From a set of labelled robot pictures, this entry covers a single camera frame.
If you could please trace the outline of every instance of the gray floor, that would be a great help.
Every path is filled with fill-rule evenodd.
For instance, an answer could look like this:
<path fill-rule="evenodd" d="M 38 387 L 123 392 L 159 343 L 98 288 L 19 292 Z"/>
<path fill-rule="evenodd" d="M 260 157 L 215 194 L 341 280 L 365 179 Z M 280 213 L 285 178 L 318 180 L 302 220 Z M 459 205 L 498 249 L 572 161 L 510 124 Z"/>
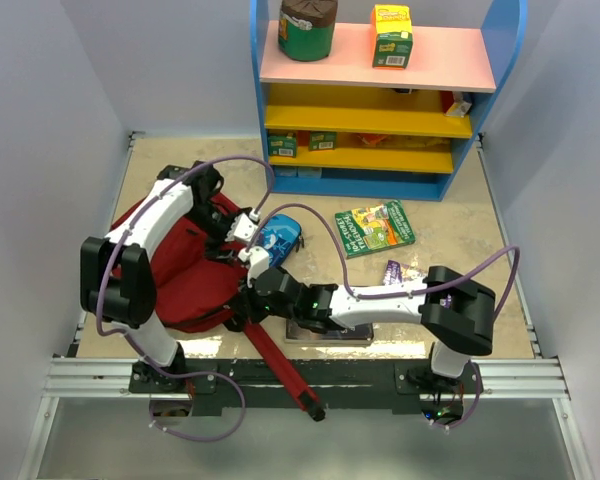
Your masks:
<path fill-rule="evenodd" d="M 180 428 L 219 433 L 236 415 L 184 419 Z M 62 400 L 40 478 L 573 478 L 550 400 L 485 400 L 449 435 L 420 416 L 384 411 L 331 410 L 316 424 L 295 409 L 251 409 L 233 436 L 214 444 L 148 424 L 146 400 Z"/>

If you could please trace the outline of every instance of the pink shelf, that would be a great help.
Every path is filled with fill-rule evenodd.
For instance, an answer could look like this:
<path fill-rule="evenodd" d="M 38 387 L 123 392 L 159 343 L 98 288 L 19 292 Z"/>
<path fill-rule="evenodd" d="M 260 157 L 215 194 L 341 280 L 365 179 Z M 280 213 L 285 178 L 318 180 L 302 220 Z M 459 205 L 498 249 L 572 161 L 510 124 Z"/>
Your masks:
<path fill-rule="evenodd" d="M 371 26 L 338 23 L 329 57 L 296 62 L 278 48 L 278 22 L 269 22 L 260 80 L 426 90 L 496 90 L 482 33 L 473 28 L 413 27 L 405 70 L 371 67 Z"/>

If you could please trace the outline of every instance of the beige floor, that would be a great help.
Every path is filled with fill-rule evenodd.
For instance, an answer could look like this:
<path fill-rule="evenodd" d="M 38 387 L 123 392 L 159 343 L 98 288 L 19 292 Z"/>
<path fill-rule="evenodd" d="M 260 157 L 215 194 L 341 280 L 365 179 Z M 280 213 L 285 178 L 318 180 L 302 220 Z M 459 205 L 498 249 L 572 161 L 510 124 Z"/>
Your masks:
<path fill-rule="evenodd" d="M 156 174 L 164 165 L 190 166 L 195 160 L 220 155 L 245 153 L 261 155 L 257 139 L 151 138 L 136 142 L 117 206 L 117 215 L 145 196 Z M 232 162 L 219 166 L 226 178 L 223 192 L 240 206 L 253 206 L 264 189 L 261 167 L 251 162 Z M 372 205 L 373 199 L 277 195 L 270 197 L 264 213 L 286 202 L 303 202 L 327 219 L 350 208 Z M 387 260 L 394 259 L 427 269 L 446 265 L 465 272 L 502 247 L 482 168 L 475 152 L 470 154 L 443 202 L 403 202 L 416 233 L 414 245 L 348 260 L 350 280 L 357 285 L 377 285 Z M 303 210 L 289 210 L 300 222 L 306 247 L 287 260 L 287 268 L 298 280 L 314 283 L 342 283 L 342 273 L 327 232 Z M 493 288 L 504 289 L 509 267 L 506 260 L 478 275 L 477 280 Z M 375 341 L 369 347 L 314 347 L 284 343 L 284 320 L 269 318 L 263 322 L 271 337 L 289 358 L 420 358 L 425 357 L 433 340 L 416 325 L 384 324 L 375 326 Z M 205 334 L 186 335 L 172 332 L 182 341 L 191 357 L 259 358 L 241 334 L 218 327 Z M 121 337 L 98 337 L 93 317 L 89 316 L 78 350 L 79 357 L 133 358 L 134 352 Z M 533 358 L 518 296 L 512 293 L 495 325 L 494 358 Z"/>

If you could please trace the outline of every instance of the purple snack package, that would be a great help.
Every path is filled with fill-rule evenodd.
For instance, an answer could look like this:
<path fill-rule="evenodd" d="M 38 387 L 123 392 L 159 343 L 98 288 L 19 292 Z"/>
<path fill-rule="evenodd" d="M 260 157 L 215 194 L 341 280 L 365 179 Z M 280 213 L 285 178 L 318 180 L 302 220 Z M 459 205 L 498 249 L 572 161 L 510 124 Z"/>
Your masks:
<path fill-rule="evenodd" d="M 394 285 L 396 283 L 407 282 L 409 280 L 422 280 L 427 276 L 425 272 L 409 265 L 403 265 L 395 260 L 387 262 L 387 268 L 384 271 L 383 285 Z M 451 295 L 440 300 L 440 305 L 444 308 L 451 306 Z"/>

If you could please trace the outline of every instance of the black mounting plate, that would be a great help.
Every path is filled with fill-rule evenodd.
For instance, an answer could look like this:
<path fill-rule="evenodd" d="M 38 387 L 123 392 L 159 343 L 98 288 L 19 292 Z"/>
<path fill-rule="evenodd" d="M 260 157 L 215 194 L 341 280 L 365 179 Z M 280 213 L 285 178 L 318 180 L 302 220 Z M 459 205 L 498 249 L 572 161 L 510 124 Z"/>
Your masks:
<path fill-rule="evenodd" d="M 290 360 L 327 409 L 391 410 L 394 414 L 420 414 L 422 391 L 407 381 L 406 372 L 427 367 L 429 360 Z M 263 360 L 187 359 L 187 370 L 218 371 L 235 380 L 248 408 L 297 408 Z M 473 369 L 466 365 L 459 380 L 465 393 L 476 392 Z M 194 380 L 196 395 L 192 415 L 217 416 L 223 408 L 240 407 L 231 385 L 206 376 Z M 151 383 L 131 378 L 130 393 L 161 392 Z"/>

